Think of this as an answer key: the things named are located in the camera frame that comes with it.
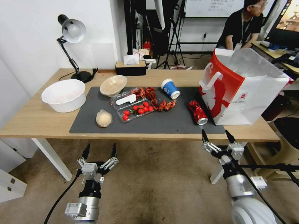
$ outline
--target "white plastic basin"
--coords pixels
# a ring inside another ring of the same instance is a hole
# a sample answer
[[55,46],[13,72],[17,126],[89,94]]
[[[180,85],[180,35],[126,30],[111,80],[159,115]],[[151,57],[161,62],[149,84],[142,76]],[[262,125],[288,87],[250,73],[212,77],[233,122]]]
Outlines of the white plastic basin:
[[77,79],[68,79],[48,86],[41,99],[55,111],[67,113],[80,108],[86,101],[85,84]]

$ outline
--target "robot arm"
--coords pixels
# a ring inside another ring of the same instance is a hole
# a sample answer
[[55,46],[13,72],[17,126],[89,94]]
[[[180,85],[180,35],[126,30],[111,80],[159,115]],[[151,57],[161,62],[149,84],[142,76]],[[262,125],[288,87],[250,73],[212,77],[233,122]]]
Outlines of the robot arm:
[[265,188],[266,182],[262,177],[248,177],[238,164],[238,152],[244,148],[236,142],[234,137],[226,130],[230,144],[226,150],[210,143],[204,130],[202,130],[203,148],[219,159],[223,169],[223,177],[227,183],[227,190],[232,199],[232,220],[234,224],[276,224],[273,208],[253,198],[255,190]]
[[83,174],[82,184],[84,189],[79,193],[79,202],[68,203],[65,215],[80,223],[96,223],[99,216],[99,201],[101,199],[101,184],[104,183],[104,175],[118,163],[116,158],[116,145],[113,144],[111,158],[106,162],[86,162],[90,145],[78,159]]

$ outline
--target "shopping bag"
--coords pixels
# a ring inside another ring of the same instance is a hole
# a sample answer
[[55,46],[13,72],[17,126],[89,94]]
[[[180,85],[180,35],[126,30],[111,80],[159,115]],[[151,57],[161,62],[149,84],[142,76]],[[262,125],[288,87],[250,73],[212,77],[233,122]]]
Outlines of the shopping bag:
[[199,93],[216,125],[254,124],[289,81],[252,49],[215,49]]

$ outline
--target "coca-cola can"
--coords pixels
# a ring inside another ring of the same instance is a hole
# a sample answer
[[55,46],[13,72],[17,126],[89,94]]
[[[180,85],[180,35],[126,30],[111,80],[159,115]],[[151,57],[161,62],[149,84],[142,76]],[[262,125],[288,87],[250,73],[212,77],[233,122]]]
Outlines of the coca-cola can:
[[204,125],[208,122],[208,118],[200,107],[199,103],[195,100],[191,101],[188,105],[189,110],[193,112],[194,120],[198,125]]

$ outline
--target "monitor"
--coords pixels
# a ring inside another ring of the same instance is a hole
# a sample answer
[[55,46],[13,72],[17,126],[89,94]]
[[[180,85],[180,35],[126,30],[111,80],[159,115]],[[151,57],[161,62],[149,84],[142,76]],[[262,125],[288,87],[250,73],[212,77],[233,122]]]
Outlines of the monitor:
[[299,0],[288,0],[265,39],[270,43],[299,47]]

